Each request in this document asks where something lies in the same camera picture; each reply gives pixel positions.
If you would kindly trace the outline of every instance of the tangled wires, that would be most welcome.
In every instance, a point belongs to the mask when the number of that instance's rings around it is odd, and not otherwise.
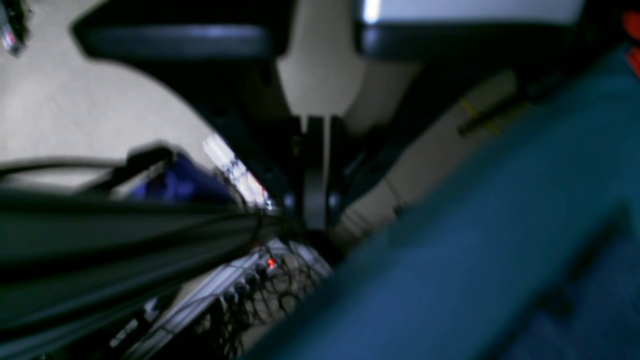
[[[154,359],[235,359],[255,341],[256,332],[286,317],[311,294],[331,269],[298,241],[272,240],[253,252],[258,261],[233,283]]]

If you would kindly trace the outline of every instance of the teal fabric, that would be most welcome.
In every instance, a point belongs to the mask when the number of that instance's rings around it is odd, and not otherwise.
[[[473,359],[602,226],[637,238],[640,82],[622,50],[371,238],[247,359]]]

